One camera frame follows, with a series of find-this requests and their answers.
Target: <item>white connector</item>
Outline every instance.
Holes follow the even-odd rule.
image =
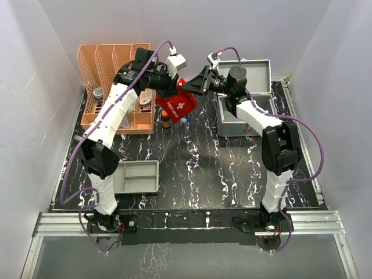
[[[170,48],[170,49],[169,49],[169,53],[170,53],[170,55],[175,55],[175,54],[177,54],[177,50],[176,50],[176,48],[175,48],[175,47]]]
[[[207,56],[207,60],[210,63],[211,70],[216,70],[220,64],[220,58],[218,57],[221,52],[211,53]]]
[[[169,76],[174,78],[178,70],[186,67],[186,59],[181,54],[168,56],[165,64],[168,67]]]

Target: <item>red first aid kit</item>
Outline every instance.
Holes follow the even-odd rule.
[[[185,84],[185,81],[181,78],[177,84],[177,96],[167,99],[163,99],[162,97],[156,98],[158,104],[167,112],[173,123],[178,122],[182,117],[192,112],[198,106],[196,99],[191,93],[181,90],[183,84]]]

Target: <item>small container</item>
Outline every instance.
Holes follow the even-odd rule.
[[[186,123],[187,123],[187,118],[188,118],[188,115],[185,115],[184,117],[182,117],[182,118],[180,119],[180,122],[181,122],[182,124],[186,124]]]
[[[102,87],[97,87],[96,89],[93,90],[93,96],[97,100],[97,103],[102,106],[103,102],[103,88]]]
[[[168,116],[168,113],[163,110],[162,111],[162,115],[160,117],[160,120],[162,121],[162,126],[164,129],[169,129],[170,126],[171,126],[171,121],[170,121],[170,118]]]

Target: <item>metal box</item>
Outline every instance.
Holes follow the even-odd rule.
[[[153,193],[159,190],[159,161],[119,162],[113,174],[115,194]]]
[[[271,68],[270,60],[245,60],[241,61],[246,68],[246,87],[250,93],[271,94]],[[238,61],[221,61],[219,74],[227,77],[229,69],[239,65]]]
[[[238,61],[221,61],[219,74],[227,77],[229,69]],[[255,96],[255,101],[264,110],[276,114],[271,95],[270,60],[242,60],[246,68],[247,89]],[[236,118],[227,111],[224,96],[219,94],[217,104],[217,124],[220,137],[246,137],[259,135],[249,124]]]

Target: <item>glass panel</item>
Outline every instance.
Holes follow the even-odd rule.
[[[293,235],[274,256],[237,244],[115,248],[105,256],[87,237],[44,237],[33,278],[346,278],[333,235]]]

